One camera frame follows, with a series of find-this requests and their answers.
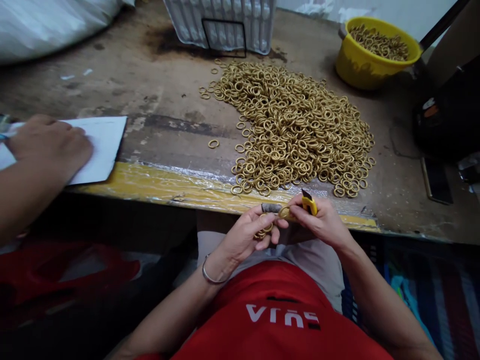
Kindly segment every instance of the lap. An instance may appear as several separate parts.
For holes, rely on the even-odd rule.
[[[222,242],[237,219],[234,215],[197,211],[198,266],[201,266],[205,256]],[[282,245],[278,245],[276,249],[255,251],[237,268],[232,277],[263,261],[286,261],[307,273],[323,291],[333,308],[341,313],[341,291],[345,286],[342,265],[334,249],[321,240],[312,239],[309,231],[295,225],[280,233]]]

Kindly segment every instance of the person's right hand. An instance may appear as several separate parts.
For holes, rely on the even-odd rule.
[[[34,115],[6,141],[15,159],[54,171],[67,184],[87,163],[93,146],[85,131],[47,115]]]
[[[335,250],[340,250],[355,241],[330,200],[313,197],[313,201],[318,210],[316,216],[310,215],[303,209],[301,194],[288,203],[290,214],[295,216],[303,227],[309,229],[318,239]]]

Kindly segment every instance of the wooden workbench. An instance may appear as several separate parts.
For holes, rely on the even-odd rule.
[[[109,180],[77,191],[221,212],[241,213],[261,202],[287,202],[300,192],[253,192],[233,196],[230,170],[242,141],[236,110],[214,98],[203,100],[198,88],[217,80],[206,50],[178,42],[161,1],[137,2],[112,26],[47,58],[3,68],[0,110],[26,119],[44,113],[59,119],[127,115],[128,123]],[[348,96],[370,125],[377,165],[369,186],[357,198],[333,197],[333,186],[318,180],[305,185],[328,196],[353,229],[402,233],[457,243],[479,243],[480,206],[454,168],[448,170],[454,205],[427,198],[420,152],[410,134],[411,108],[418,100],[401,77],[379,92],[359,92],[336,75],[341,40],[334,23],[282,10],[275,14],[269,56],[249,54],[248,61],[286,66]],[[83,73],[92,69],[88,75]],[[61,77],[74,75],[62,80]],[[220,147],[209,149],[212,139]]]

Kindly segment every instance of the yellow plastic bucket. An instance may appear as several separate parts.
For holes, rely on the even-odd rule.
[[[351,28],[362,24],[367,29],[375,28],[382,35],[388,37],[399,35],[401,41],[408,47],[408,60],[389,60],[363,48],[350,35]],[[388,77],[411,66],[422,55],[420,45],[413,37],[398,27],[373,17],[351,18],[342,25],[338,34],[343,41],[336,58],[336,72],[346,83],[358,89],[374,90],[380,88]]]

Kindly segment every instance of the yellow tape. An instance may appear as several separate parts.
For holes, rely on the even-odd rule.
[[[237,215],[261,203],[286,205],[292,197],[284,190],[272,190],[267,198],[257,191],[233,195],[231,187],[231,184],[217,180],[187,176],[146,165],[116,162],[107,181],[75,186],[72,191]],[[340,217],[349,229],[381,232],[372,218],[351,215]]]

